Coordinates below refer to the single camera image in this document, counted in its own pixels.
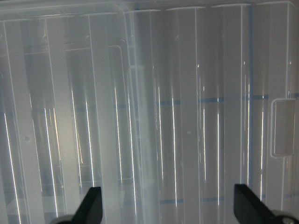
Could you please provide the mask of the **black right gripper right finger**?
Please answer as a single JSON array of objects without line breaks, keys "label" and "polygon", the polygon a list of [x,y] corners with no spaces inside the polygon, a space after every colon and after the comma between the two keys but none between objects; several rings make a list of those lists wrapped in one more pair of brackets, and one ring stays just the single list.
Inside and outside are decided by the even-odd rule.
[{"label": "black right gripper right finger", "polygon": [[245,184],[234,185],[234,215],[240,224],[279,224],[280,219]]}]

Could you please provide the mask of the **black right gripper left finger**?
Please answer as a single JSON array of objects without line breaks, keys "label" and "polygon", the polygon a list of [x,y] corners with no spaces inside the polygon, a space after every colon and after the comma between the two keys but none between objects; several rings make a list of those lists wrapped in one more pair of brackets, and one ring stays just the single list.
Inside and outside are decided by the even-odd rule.
[{"label": "black right gripper left finger", "polygon": [[103,219],[101,187],[90,187],[71,224],[100,224]]}]

